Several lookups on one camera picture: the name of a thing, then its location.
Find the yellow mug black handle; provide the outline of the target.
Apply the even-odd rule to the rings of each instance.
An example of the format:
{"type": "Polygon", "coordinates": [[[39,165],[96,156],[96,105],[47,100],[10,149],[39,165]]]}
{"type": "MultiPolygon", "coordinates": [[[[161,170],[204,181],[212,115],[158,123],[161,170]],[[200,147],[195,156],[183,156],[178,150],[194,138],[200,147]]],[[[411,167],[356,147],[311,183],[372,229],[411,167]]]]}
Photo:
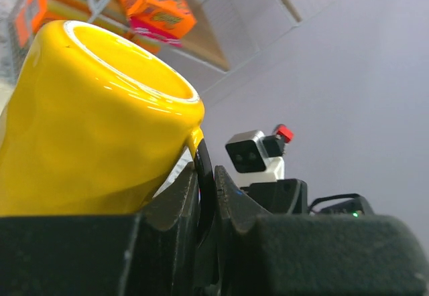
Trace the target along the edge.
{"type": "Polygon", "coordinates": [[[157,56],[93,24],[47,23],[1,112],[1,215],[134,213],[189,150],[203,241],[215,213],[203,118],[193,85],[157,56]]]}

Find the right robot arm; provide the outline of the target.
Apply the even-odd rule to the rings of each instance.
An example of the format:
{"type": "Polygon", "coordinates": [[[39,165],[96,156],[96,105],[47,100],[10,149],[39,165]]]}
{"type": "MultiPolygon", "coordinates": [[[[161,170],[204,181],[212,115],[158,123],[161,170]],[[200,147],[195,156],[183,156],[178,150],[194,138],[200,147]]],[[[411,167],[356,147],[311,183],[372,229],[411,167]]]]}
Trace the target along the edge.
{"type": "Polygon", "coordinates": [[[349,214],[358,218],[375,213],[367,199],[360,194],[325,196],[309,204],[307,183],[300,179],[253,183],[241,189],[272,214],[349,214]]]}

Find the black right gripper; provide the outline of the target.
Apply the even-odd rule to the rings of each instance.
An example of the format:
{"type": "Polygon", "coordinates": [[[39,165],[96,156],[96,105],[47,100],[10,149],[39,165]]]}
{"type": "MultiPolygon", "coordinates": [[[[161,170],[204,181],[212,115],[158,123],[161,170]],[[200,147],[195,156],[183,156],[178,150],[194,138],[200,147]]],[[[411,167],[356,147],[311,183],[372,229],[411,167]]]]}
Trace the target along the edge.
{"type": "Polygon", "coordinates": [[[252,183],[241,190],[272,214],[308,214],[308,186],[300,179],[252,183]]]}

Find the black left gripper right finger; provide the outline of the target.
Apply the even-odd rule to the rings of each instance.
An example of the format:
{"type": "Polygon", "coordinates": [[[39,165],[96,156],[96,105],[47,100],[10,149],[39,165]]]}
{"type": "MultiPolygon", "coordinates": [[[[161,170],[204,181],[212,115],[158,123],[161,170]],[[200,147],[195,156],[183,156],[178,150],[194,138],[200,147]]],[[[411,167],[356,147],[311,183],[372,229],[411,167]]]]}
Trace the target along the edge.
{"type": "Polygon", "coordinates": [[[392,216],[271,214],[214,170],[222,295],[427,295],[428,260],[392,216]]]}

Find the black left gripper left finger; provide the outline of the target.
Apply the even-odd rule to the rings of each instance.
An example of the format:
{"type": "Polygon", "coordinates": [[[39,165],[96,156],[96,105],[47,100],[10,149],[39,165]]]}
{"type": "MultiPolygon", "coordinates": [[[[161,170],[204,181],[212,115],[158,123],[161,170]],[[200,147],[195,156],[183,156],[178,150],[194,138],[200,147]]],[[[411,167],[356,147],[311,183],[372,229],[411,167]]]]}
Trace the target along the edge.
{"type": "Polygon", "coordinates": [[[191,295],[193,166],[141,211],[1,219],[2,295],[191,295]]]}

